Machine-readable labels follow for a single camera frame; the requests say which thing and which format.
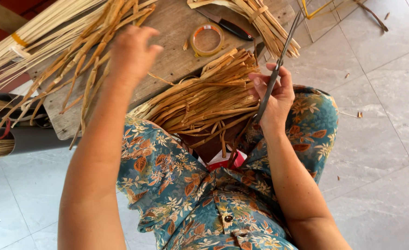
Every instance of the wooden workbench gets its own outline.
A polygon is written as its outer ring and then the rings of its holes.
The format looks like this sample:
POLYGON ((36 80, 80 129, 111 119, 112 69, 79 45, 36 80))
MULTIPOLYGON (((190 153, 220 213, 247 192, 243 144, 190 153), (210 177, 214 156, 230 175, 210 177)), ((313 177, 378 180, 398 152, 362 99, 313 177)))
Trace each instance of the wooden workbench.
MULTIPOLYGON (((294 11, 286 0, 264 0, 264 3, 269 7, 269 11, 280 24, 284 25, 293 19, 294 11)), ((194 56, 195 53, 190 46, 186 51, 183 51, 182 47, 186 39, 189 38, 193 29, 196 26, 208 21, 207 18, 197 11, 191 9, 186 4, 186 0, 160 0, 156 2, 156 5, 157 7, 154 13, 152 13, 146 19, 143 25, 156 28, 161 32, 159 37, 154 37, 150 41, 153 44, 160 44, 164 47, 163 53, 152 66, 150 72, 167 81, 175 83, 187 75, 196 73, 208 62, 218 58, 220 55, 232 48, 249 48, 253 46, 252 42, 239 39, 228 31, 225 31, 225 49, 212 57, 197 58, 194 56)), ((224 19, 229 20, 247 30, 253 37, 257 37, 258 43, 261 41, 261 38, 259 37, 259 34, 255 30, 254 26, 250 25, 243 16, 223 6, 209 4, 206 8, 211 13, 222 15, 224 19)), ((94 49, 90 50, 90 53, 87 54, 86 62, 91 56, 93 50, 94 49)), ((56 57, 57 56, 53 56, 30 69, 29 74, 32 79, 35 79, 36 76, 40 75, 41 72, 44 71, 46 67, 56 59, 56 57)), ((67 81, 72 76, 73 70, 69 72, 60 83, 67 81)), ((87 78, 88 73, 85 73, 77 78, 68 102, 69 104, 84 93, 87 78)), ((40 89, 38 89, 38 92, 41 93, 44 89, 46 89, 48 84, 53 79, 54 76, 49 77, 41 85, 40 89)), ((169 87, 170 85, 155 78, 150 76, 145 77, 134 91, 129 110, 163 92, 169 87)), ((78 129, 80 121, 81 102, 77 103, 64 114, 59 114, 59 112, 62 110, 62 104, 69 88, 70 85, 63 87, 59 91, 47 96, 44 102, 44 107, 49 115, 50 121, 53 124, 53 128, 55 129, 58 138, 61 140, 72 138, 78 129)))

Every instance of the shirt button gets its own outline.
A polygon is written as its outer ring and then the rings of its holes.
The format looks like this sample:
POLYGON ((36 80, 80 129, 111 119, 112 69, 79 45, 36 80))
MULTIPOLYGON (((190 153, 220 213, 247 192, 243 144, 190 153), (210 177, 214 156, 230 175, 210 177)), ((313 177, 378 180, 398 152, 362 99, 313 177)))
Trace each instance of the shirt button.
POLYGON ((232 217, 231 215, 227 215, 227 216, 224 217, 225 222, 231 222, 231 221, 233 221, 233 219, 234 219, 234 217, 232 217))

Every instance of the knife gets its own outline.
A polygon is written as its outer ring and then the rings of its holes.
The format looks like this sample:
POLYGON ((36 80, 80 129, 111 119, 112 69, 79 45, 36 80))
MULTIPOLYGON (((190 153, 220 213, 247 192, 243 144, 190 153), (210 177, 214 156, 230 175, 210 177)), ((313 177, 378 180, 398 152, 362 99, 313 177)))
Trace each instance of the knife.
POLYGON ((218 23, 220 26, 224 27, 225 29, 230 31, 232 34, 240 37, 241 39, 244 39, 247 41, 254 41, 254 38, 248 32, 246 32, 244 29, 240 28, 239 26, 231 23, 230 21, 221 18, 221 16, 211 14, 207 10, 205 10, 203 7, 195 8, 195 10, 207 16, 209 19, 218 23))

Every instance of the knife handle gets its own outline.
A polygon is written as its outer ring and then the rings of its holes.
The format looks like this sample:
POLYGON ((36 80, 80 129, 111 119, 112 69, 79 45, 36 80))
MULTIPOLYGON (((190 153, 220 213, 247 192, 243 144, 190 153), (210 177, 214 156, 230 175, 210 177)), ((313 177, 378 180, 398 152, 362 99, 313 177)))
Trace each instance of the knife handle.
POLYGON ((234 35, 240 37, 241 39, 245 39, 247 41, 254 41, 254 38, 246 32, 244 29, 240 28, 239 26, 229 22, 228 20, 221 19, 218 23, 234 35))

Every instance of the scissors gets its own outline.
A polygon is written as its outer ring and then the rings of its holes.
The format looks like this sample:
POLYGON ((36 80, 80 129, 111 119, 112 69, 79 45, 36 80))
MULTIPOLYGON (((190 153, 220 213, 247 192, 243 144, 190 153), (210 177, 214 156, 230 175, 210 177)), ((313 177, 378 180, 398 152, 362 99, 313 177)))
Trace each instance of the scissors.
POLYGON ((277 60, 277 65, 275 69, 273 70, 273 73, 271 74, 271 79, 269 79, 266 94, 264 95, 263 100, 260 103, 259 110, 257 111, 257 116, 254 117, 254 122, 256 123, 260 122, 263 112, 266 109, 266 104, 268 103, 269 97, 271 96, 271 93, 273 92, 274 85, 279 75, 279 68, 280 66, 283 65, 283 59, 286 55, 286 52, 288 51, 288 46, 291 43, 291 40, 293 39, 294 31, 296 31, 297 24, 299 23, 301 13, 302 11, 299 11, 299 13, 297 13, 296 18, 294 19, 293 25, 291 26, 291 30, 289 31, 289 34, 288 34, 288 38, 286 39, 285 45, 283 46, 282 54, 280 54, 280 58, 277 60))

